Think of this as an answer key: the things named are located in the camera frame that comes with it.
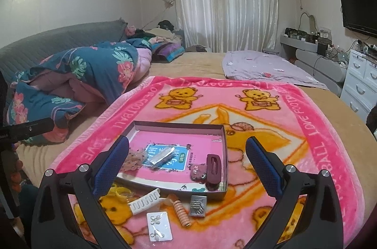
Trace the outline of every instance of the gray headboard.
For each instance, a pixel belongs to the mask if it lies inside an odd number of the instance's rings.
[[[126,26],[127,23],[120,18],[112,22],[67,26],[28,36],[0,48],[0,71],[9,86],[16,72],[36,66],[54,53],[103,41],[126,40]],[[11,93],[8,90],[6,107],[9,106]]]

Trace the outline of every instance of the pink blanket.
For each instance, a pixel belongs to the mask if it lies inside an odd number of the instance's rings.
[[[250,240],[275,203],[245,156],[245,142],[250,136],[256,136],[267,151],[300,171],[318,173],[328,169],[342,208],[344,243],[349,243],[361,228],[363,192],[348,154],[327,118],[294,85],[150,77],[119,97],[58,156],[52,168],[62,173],[91,163],[133,120],[223,124],[227,135],[229,186],[225,199],[209,203],[206,217],[192,218],[193,225],[188,229],[180,226],[171,207],[162,206],[161,210],[169,215],[173,240],[153,243],[157,247],[243,248]],[[295,220],[290,220],[280,241],[292,235],[304,200],[302,197],[297,202],[292,215]],[[117,229],[133,248],[152,246],[145,214],[131,217],[123,212],[116,214],[116,219]],[[85,223],[81,226],[86,231]]]

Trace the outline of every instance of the white drawer cabinet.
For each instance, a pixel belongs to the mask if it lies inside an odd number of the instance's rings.
[[[366,122],[369,112],[377,104],[376,63],[352,50],[340,98]]]

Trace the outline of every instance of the silver bolt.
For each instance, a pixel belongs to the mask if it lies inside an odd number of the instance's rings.
[[[80,172],[84,173],[88,169],[89,169],[89,165],[88,164],[82,164],[78,170],[80,170]]]
[[[45,176],[46,176],[46,177],[49,177],[49,176],[52,175],[52,173],[53,173],[53,170],[52,170],[52,169],[48,169],[48,170],[46,170],[46,172],[45,172]]]
[[[324,176],[324,177],[328,177],[328,176],[330,176],[330,172],[328,171],[328,170],[322,170],[321,171],[321,173],[322,173],[322,175]]]
[[[296,167],[294,167],[293,165],[287,165],[285,167],[285,169],[290,172],[290,173],[294,173],[296,171]]]

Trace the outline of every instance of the blue label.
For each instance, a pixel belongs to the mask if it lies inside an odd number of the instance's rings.
[[[149,144],[146,148],[147,153],[147,159],[143,162],[144,166],[150,166],[148,165],[148,160],[158,154],[160,151],[164,150],[166,147],[170,145],[153,145]],[[186,161],[187,161],[187,154],[188,150],[186,147],[183,146],[174,146],[175,152],[173,157],[166,163],[159,166],[159,168],[164,169],[175,169],[179,171],[184,171],[186,168]]]

